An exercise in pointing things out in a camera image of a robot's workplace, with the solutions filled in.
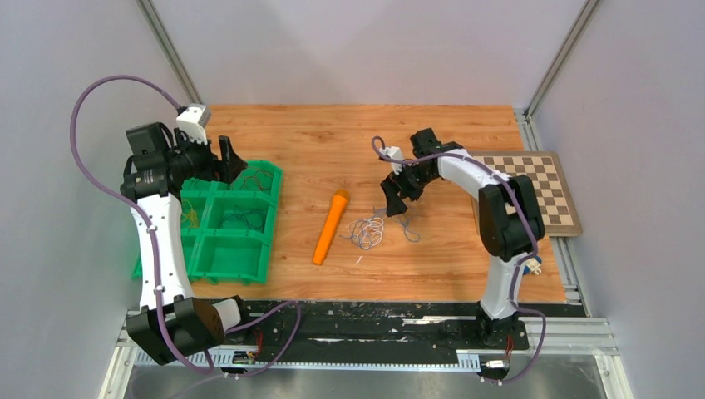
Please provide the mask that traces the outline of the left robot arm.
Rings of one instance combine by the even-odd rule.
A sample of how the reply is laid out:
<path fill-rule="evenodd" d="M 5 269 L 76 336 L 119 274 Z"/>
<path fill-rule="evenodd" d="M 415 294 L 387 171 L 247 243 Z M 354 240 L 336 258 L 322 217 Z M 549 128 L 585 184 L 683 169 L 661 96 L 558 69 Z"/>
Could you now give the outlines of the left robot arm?
<path fill-rule="evenodd" d="M 194 296 L 181 238 L 184 182 L 229 184 L 248 164 L 227 136 L 219 137 L 215 155 L 209 142 L 192 141 L 179 129 L 172 139 L 168 133 L 161 122 L 126 131 L 132 154 L 121 185 L 138 229 L 142 269 L 140 311 L 126 319 L 126 331 L 159 365 L 184 361 L 225 337 L 244 344 L 254 334 L 254 321 L 241 313 L 239 297 L 210 303 Z"/>

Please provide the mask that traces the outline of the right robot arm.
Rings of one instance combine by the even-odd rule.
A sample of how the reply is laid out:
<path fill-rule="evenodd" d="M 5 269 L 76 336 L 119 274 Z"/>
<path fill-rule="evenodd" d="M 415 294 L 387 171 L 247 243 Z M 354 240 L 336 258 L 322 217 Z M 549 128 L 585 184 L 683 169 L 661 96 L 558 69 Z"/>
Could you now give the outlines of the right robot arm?
<path fill-rule="evenodd" d="M 518 311 L 516 293 L 526 261 L 538 253 L 538 242 L 545 236 L 545 225 L 532 179 L 512 177 L 492 169 L 455 141 L 439 141 L 433 129 L 411 136 L 413 157 L 402 155 L 400 148 L 372 138 L 379 159 L 391 164 L 390 174 L 380 186 L 389 217 L 407 212 L 406 200 L 418 200 L 427 185 L 447 180 L 463 189 L 477 203 L 481 242 L 490 255 L 485 292 L 480 300 L 484 318 L 475 324 L 479 343 L 495 347 L 505 340 L 508 327 L 504 319 Z"/>

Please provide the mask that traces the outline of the orange toy microphone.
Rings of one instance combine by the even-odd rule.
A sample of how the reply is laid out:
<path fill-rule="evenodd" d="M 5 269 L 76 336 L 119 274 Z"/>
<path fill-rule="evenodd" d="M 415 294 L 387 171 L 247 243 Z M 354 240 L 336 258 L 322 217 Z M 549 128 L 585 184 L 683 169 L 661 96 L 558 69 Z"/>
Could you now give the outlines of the orange toy microphone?
<path fill-rule="evenodd" d="M 350 193 L 347 190 L 339 189 L 335 191 L 318 242 L 313 251 L 313 264 L 323 264 L 349 201 Z"/>

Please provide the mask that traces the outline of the green plastic compartment bin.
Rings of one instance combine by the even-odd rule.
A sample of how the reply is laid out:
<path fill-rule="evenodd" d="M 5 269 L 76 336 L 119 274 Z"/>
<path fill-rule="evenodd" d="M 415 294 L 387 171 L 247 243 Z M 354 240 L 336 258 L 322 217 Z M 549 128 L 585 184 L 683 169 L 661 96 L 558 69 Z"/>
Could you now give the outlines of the green plastic compartment bin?
<path fill-rule="evenodd" d="M 189 281 L 267 282 L 283 171 L 249 160 L 234 183 L 187 180 L 181 191 L 181 238 Z"/>

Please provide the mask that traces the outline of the white toy car blue wheels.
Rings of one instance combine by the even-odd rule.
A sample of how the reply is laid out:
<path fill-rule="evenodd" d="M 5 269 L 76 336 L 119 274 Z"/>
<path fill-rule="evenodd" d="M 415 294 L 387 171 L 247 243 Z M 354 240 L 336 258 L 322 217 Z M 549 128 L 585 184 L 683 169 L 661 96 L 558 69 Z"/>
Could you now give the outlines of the white toy car blue wheels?
<path fill-rule="evenodd" d="M 541 275 L 542 273 L 542 258 L 540 256 L 536 256 L 534 258 L 528 259 L 524 262 L 524 269 L 523 269 L 523 274 L 528 275 Z"/>

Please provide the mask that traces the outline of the wooden chessboard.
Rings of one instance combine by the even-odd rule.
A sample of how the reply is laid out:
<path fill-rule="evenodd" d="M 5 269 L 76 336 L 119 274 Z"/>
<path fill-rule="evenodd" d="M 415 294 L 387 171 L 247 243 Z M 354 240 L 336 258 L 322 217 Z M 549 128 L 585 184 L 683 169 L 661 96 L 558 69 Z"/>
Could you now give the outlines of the wooden chessboard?
<path fill-rule="evenodd" d="M 583 228 L 556 153 L 474 151 L 471 155 L 499 172 L 531 178 L 547 236 L 576 237 L 582 234 Z"/>

